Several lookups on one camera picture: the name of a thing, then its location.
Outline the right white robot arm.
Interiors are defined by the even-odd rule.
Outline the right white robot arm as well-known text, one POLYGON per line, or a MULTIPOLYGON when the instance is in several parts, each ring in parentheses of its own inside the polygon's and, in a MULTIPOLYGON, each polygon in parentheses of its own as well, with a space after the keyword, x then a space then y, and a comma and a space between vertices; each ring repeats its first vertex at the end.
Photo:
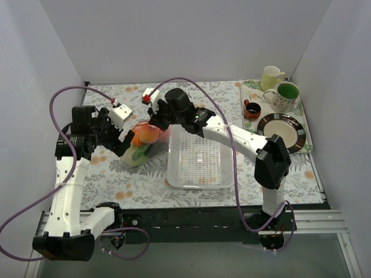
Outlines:
POLYGON ((213 111, 196 107, 180 88, 168 91, 164 99, 158 91, 147 89, 143 103, 150 105, 151 125, 161 130, 180 125, 190 134, 219 142, 250 159, 255 165, 254 178, 263 188, 263 205, 260 214, 244 220, 247 229, 252 229, 253 221, 257 222, 256 231, 273 231, 283 224, 283 189, 291 159, 280 136, 265 137, 229 126, 213 111))

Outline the clear zip top bag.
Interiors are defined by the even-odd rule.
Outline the clear zip top bag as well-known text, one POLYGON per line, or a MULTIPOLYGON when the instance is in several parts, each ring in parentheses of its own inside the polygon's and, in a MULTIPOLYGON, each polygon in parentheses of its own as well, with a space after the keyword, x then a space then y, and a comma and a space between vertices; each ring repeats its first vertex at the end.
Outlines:
POLYGON ((121 166, 124 169, 141 166, 168 150, 170 127, 162 131, 144 120, 135 125, 132 130, 134 137, 131 145, 121 157, 121 166))

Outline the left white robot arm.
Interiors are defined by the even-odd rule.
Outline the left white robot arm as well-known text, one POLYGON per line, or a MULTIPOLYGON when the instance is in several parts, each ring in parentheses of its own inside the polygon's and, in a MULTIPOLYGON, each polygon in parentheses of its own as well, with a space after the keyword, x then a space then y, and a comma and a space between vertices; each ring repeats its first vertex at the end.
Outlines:
POLYGON ((131 146, 133 131, 120 140, 132 110, 122 104, 112 109, 94 105, 72 108, 72 121, 62 128, 55 150, 57 192, 49 218, 32 247, 49 260, 88 261, 95 240, 105 228, 116 232, 123 226, 119 204, 100 203, 86 220, 80 220, 83 182, 94 150, 102 146, 121 157, 131 146))

